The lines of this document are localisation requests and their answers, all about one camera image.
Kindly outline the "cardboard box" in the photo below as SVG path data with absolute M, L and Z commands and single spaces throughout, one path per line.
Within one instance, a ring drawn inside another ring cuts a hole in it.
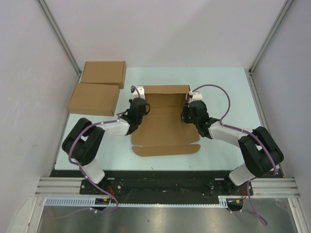
M 124 89 L 125 75 L 125 61 L 89 61 L 85 63 L 80 82 L 117 85 Z
M 145 85 L 151 109 L 131 134 L 132 150 L 140 157 L 194 154 L 201 146 L 193 124 L 182 122 L 181 113 L 189 85 Z
M 68 103 L 72 114 L 108 116 L 115 114 L 120 89 L 116 85 L 78 83 Z

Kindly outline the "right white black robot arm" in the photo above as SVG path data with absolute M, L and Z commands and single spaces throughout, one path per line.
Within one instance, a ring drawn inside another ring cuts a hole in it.
M 237 194 L 242 184 L 254 178 L 261 178 L 269 171 L 277 173 L 277 165 L 284 160 L 280 148 L 265 127 L 252 131 L 221 124 L 219 119 L 210 117 L 205 103 L 201 100 L 185 102 L 181 113 L 184 123 L 192 123 L 201 137 L 221 140 L 241 150 L 244 163 L 230 172 L 224 182 L 224 189 L 230 195 Z

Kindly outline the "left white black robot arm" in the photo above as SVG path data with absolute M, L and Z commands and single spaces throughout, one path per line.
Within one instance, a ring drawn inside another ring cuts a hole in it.
M 61 146 L 68 155 L 69 162 L 78 166 L 88 179 L 90 188 L 97 194 L 107 190 L 105 172 L 100 168 L 96 156 L 105 137 L 126 136 L 132 134 L 148 115 L 150 105 L 143 98 L 130 101 L 130 107 L 118 118 L 109 121 L 91 122 L 83 117 L 78 120 Z

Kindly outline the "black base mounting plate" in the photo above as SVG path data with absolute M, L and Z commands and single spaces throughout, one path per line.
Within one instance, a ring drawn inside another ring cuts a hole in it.
M 103 180 L 92 185 L 80 171 L 53 170 L 52 178 L 82 178 L 79 193 L 82 195 L 99 195 L 104 191 L 113 196 L 124 196 L 134 191 L 160 192 L 160 193 L 186 193 L 198 192 L 208 196 L 239 196 L 252 191 L 255 182 L 281 181 L 277 175 L 265 175 L 256 178 L 249 185 L 245 183 L 235 186 L 228 179 L 229 172 L 221 171 L 107 171 Z

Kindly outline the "aluminium front rail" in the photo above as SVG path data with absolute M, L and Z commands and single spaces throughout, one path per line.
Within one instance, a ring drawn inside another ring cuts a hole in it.
M 93 186 L 83 178 L 42 178 L 35 191 L 37 196 L 98 196 L 102 190 L 114 196 L 126 195 L 134 191 L 151 191 L 160 193 L 190 192 L 207 196 L 240 197 L 246 194 L 258 198 L 298 198 L 296 182 L 293 178 L 260 178 L 249 185 L 229 187 L 222 179 L 182 178 L 108 178 Z

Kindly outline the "right aluminium frame post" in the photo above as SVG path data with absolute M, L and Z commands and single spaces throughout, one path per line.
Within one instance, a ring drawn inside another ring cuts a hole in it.
M 260 47 L 254 61 L 252 62 L 248 72 L 253 74 L 256 70 L 257 66 L 259 65 L 261 59 L 263 58 L 265 52 L 267 51 L 268 47 L 270 46 L 272 40 L 274 39 L 276 33 L 278 32 L 282 22 L 285 20 L 287 13 L 289 12 L 291 6 L 295 3 L 295 0 L 286 0 L 281 7 L 275 21 L 273 22 L 262 46 Z

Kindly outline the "aluminium frame post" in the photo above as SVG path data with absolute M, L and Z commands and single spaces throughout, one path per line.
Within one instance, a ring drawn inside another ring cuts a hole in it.
M 71 49 L 69 48 L 68 43 L 63 36 L 63 33 L 61 32 L 60 27 L 58 26 L 58 23 L 56 22 L 47 2 L 45 0 L 36 0 L 36 3 L 38 4 L 42 14 L 44 15 L 48 25 L 50 26 L 54 36 L 56 37 L 61 49 L 65 53 L 75 73 L 80 76 L 82 71 L 79 68 L 78 63 L 76 62 L 76 59 L 74 58 L 73 53 L 71 52 Z
M 261 59 L 263 58 L 265 52 L 267 51 L 268 47 L 270 46 L 272 40 L 274 39 L 276 33 L 278 32 L 282 22 L 285 20 L 287 13 L 289 12 L 291 6 L 295 3 L 295 0 L 286 0 L 281 7 L 275 21 L 273 22 L 262 46 L 260 47 L 254 61 L 252 62 L 248 72 L 253 74 L 256 70 L 257 66 L 259 65 Z

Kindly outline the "left aluminium frame post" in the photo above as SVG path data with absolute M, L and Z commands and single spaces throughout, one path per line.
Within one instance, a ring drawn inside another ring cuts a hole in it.
M 36 0 L 36 3 L 38 4 L 42 14 L 44 15 L 48 25 L 50 26 L 54 36 L 56 37 L 61 49 L 65 53 L 75 73 L 80 76 L 82 71 L 79 68 L 78 63 L 76 62 L 76 59 L 74 58 L 73 53 L 71 52 L 71 49 L 69 48 L 68 43 L 63 36 L 63 33 L 61 32 L 60 27 L 58 26 L 58 23 L 56 22 L 47 2 L 45 0 Z

